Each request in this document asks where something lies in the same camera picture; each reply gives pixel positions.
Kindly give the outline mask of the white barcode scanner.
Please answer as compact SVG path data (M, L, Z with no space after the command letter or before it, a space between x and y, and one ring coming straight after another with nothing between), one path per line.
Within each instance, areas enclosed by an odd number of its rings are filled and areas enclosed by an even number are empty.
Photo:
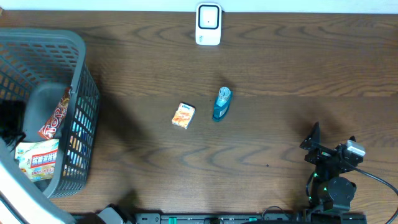
M197 6L195 42L198 45L219 45L221 42L222 8L217 3L203 2Z

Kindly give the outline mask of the orange tissue pack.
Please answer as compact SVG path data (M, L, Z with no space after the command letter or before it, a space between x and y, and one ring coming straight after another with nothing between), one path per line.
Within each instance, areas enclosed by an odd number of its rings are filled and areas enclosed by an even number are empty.
M195 112L195 107L185 103L180 103L172 118L172 124L184 129L188 129Z

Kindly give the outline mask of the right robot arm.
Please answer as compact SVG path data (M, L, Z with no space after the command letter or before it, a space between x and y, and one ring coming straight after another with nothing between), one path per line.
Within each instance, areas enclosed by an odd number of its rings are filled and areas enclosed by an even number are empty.
M354 198L356 185L340 174L349 172L343 158L343 146L330 149L320 144L320 125L316 122L300 148L307 150L305 161L315 170L306 188L309 207L303 211L303 220L310 223L342 223Z

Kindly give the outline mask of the blue mouthwash bottle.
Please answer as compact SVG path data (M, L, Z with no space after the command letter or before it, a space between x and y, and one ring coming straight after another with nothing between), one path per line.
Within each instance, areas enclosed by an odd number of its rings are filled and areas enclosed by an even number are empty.
M213 107L213 120L221 121L227 114L231 100L233 99L233 92L226 86L219 89L218 96Z

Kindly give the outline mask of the orange Top chocolate bar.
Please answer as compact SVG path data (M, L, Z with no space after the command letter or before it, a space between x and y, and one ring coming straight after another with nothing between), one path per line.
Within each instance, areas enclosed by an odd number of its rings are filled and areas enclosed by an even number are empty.
M39 129L38 134L41 138L49 140L53 139L60 125L67 115L68 105L70 102L70 87L66 88L61 100L56 106L54 112L46 123Z

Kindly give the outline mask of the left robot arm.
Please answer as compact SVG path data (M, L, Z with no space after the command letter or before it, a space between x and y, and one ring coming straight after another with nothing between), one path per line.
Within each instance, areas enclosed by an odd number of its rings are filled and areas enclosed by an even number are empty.
M1 206L7 212L1 218L13 216L19 223L131 223L110 205L99 213L71 215L53 204L18 168L6 142L22 139L14 119L22 117L22 102L1 100Z

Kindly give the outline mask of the grey plastic shopping basket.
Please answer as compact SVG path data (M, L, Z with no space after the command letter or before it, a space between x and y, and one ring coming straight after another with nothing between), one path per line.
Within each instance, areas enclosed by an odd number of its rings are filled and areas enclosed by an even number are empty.
M77 194L86 185L98 122L100 92L85 63L83 39L67 30L1 29L1 100L22 102L14 119L22 139L7 140L14 158L22 142L46 141L39 129L70 87L52 179L32 182L47 197Z

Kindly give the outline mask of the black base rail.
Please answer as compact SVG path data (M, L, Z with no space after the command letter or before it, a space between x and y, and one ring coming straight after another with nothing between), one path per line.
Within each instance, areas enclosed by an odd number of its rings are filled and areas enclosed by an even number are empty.
M159 214L136 213L137 224L242 224L242 223L342 223L342 224L367 224L365 215L343 215L341 217L315 215L312 218L293 216L288 218L282 212L261 214Z

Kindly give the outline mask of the white wet wipes pack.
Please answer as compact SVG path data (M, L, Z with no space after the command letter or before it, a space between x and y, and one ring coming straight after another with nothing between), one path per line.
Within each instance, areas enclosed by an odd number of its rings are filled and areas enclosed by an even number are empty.
M19 162L20 170L31 182L52 179L58 145L58 139L22 142L17 145L14 158Z

